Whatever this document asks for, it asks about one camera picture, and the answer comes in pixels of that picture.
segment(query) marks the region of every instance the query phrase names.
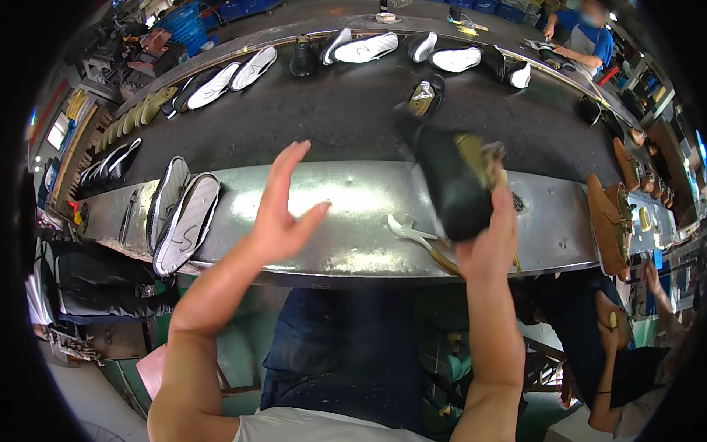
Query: dark conveyor belt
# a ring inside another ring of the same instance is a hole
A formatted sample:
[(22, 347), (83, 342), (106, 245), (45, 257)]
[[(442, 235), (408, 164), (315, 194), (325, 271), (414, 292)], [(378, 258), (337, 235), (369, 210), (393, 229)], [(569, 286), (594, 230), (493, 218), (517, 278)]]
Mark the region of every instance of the dark conveyor belt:
[[(438, 46), (445, 44), (458, 45)], [(312, 141), (305, 161), (402, 159), (390, 110), (434, 72), (429, 64), (414, 65), (401, 44), (378, 61), (319, 66), (312, 78), (293, 78), (292, 46), (277, 49), (275, 65), (245, 91), (171, 120), (160, 113), (109, 146), (98, 159), (142, 138), (132, 168), (112, 188), (158, 179), (175, 155), (193, 173), (270, 164), (293, 140)], [(507, 169), (578, 182), (596, 173), (606, 187), (620, 180), (611, 139), (601, 124), (581, 120), (576, 89), (537, 70), (523, 91), (496, 83), (482, 66), (441, 74), (446, 95), (433, 121), (502, 141)]]

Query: face mask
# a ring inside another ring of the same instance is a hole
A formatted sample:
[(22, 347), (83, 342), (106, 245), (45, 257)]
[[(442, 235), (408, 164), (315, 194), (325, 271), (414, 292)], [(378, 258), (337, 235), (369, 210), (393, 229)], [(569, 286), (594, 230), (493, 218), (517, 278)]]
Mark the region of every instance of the face mask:
[(594, 22), (594, 20), (587, 15), (587, 13), (580, 12), (579, 13), (579, 24), (587, 26), (588, 28), (598, 28), (597, 24)]

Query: person's right hand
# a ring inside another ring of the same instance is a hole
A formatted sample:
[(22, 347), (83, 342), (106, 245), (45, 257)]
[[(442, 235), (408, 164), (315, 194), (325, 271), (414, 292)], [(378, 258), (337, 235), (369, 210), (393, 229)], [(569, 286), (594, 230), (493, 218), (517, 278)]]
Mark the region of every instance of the person's right hand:
[(651, 261), (648, 261), (643, 265), (641, 270), (641, 281), (648, 286), (648, 290), (650, 290), (650, 292), (654, 295), (662, 290), (658, 270), (655, 269), (655, 265), (653, 265)]
[[(502, 173), (500, 164), (494, 167), (493, 173), (497, 176)], [(473, 281), (474, 277), (505, 281), (518, 249), (518, 222), (513, 195), (507, 185), (496, 186), (491, 204), (493, 213), (489, 227), (473, 240), (457, 244), (457, 265), (467, 281)]]
[(543, 29), (542, 34), (545, 36), (546, 42), (552, 40), (553, 36), (555, 36), (555, 27), (550, 25), (545, 26), (545, 29)]
[(250, 252), (263, 265), (297, 255), (332, 205), (331, 202), (320, 202), (302, 215), (300, 221), (287, 210), (292, 170), (311, 146), (309, 140), (295, 141), (280, 152), (270, 166), (258, 215), (248, 236), (252, 245)]
[(597, 328), (602, 334), (602, 347), (604, 347), (604, 352), (606, 354), (616, 353), (619, 348), (619, 328), (614, 327), (609, 329), (597, 321)]

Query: blue shirt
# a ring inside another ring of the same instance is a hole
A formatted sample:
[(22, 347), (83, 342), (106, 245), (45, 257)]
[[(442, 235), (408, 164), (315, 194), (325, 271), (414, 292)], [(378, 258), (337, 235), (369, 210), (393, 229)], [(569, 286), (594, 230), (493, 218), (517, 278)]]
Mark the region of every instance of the blue shirt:
[[(579, 11), (557, 11), (555, 14), (557, 15), (557, 21), (567, 28), (569, 33), (579, 23)], [(609, 33), (609, 30), (604, 26), (601, 28), (588, 28), (584, 25), (579, 25), (579, 30), (595, 43), (593, 55), (599, 57), (604, 62), (604, 66), (609, 67), (612, 54), (614, 54), (614, 38)]]

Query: worker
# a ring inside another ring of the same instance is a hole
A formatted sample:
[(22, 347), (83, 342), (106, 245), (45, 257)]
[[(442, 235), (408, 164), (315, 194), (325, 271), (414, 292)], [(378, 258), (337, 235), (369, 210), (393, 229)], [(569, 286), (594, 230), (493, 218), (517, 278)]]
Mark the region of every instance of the worker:
[(591, 81), (602, 66), (609, 67), (614, 53), (614, 38), (604, 26), (608, 19), (609, 9), (602, 2), (584, 0), (577, 9), (550, 15), (542, 33), (550, 41), (557, 23), (570, 30), (565, 45), (553, 51), (572, 59), (577, 71)]
[[(428, 441), (410, 297), (400, 293), (392, 293), (397, 308), (390, 293), (292, 290), (263, 364), (260, 411), (221, 415), (216, 337), (262, 267), (296, 256), (336, 210), (322, 202), (299, 221), (287, 210), (292, 170), (309, 149), (309, 141), (296, 142), (278, 155), (251, 232), (175, 307), (162, 384), (148, 415), (152, 442)], [(453, 441), (515, 438), (525, 348), (506, 278), (518, 233), (508, 188), (496, 188), (491, 201), (490, 226), (456, 249), (467, 281), (474, 380)]]
[[(598, 268), (542, 275), (532, 290), (542, 317), (562, 343), (575, 396), (591, 410), (589, 425), (615, 437), (639, 434), (665, 396), (694, 340), (672, 312), (652, 263), (642, 279), (655, 298), (667, 341), (663, 347), (635, 348), (622, 302), (609, 277)], [(617, 315), (611, 328), (609, 316)]]

